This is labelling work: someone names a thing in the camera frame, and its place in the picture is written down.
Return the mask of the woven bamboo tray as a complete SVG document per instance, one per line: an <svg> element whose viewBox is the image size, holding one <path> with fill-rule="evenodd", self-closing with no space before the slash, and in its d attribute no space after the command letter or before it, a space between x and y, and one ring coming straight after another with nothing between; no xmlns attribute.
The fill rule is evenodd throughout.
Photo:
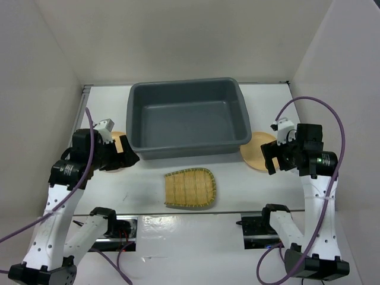
<svg viewBox="0 0 380 285"><path fill-rule="evenodd" d="M165 205L200 208L211 205L217 194L213 173L203 167L194 167L164 175Z"/></svg>

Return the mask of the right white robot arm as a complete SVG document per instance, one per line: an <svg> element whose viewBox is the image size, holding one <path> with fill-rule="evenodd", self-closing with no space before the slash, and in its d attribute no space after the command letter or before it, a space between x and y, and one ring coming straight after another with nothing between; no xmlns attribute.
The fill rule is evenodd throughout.
<svg viewBox="0 0 380 285"><path fill-rule="evenodd" d="M269 174L297 170L305 197L305 229L300 231L288 207L267 204L262 210L261 229L276 232L284 248L286 273L293 278L333 281L350 273L341 257L335 230L335 192L338 165L334 152L324 151L322 126L284 118L273 123L275 141L263 144L261 151Z"/></svg>

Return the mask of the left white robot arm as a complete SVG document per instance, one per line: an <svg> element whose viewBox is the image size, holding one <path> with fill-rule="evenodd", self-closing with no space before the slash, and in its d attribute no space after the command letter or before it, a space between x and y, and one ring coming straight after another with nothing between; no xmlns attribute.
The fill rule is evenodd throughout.
<svg viewBox="0 0 380 285"><path fill-rule="evenodd" d="M126 135L119 140L121 151L107 129L74 132L72 146L52 166L44 215L36 222L37 234L27 255L10 267L10 280L17 284L73 284L79 263L100 236L120 234L125 238L128 226L117 218L116 211L96 207L67 239L75 209L94 171L124 169L139 161Z"/></svg>

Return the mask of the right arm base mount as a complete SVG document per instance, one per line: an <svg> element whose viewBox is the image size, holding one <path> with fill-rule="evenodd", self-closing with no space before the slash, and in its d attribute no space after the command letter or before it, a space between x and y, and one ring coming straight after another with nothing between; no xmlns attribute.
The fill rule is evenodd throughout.
<svg viewBox="0 0 380 285"><path fill-rule="evenodd" d="M242 230L245 249L268 249L280 242L278 234L262 224L260 213L242 213L236 225Z"/></svg>

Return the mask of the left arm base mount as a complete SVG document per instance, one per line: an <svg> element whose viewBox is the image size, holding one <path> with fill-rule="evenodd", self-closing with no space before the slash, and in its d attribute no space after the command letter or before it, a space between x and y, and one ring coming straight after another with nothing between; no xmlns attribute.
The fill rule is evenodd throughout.
<svg viewBox="0 0 380 285"><path fill-rule="evenodd" d="M118 215L117 221L110 229L106 217L79 216L72 219L70 233L76 233L82 226L87 224L101 224L106 228L106 233L102 233L91 246L102 252L119 252L124 246L123 251L135 251L138 229L137 216Z"/></svg>

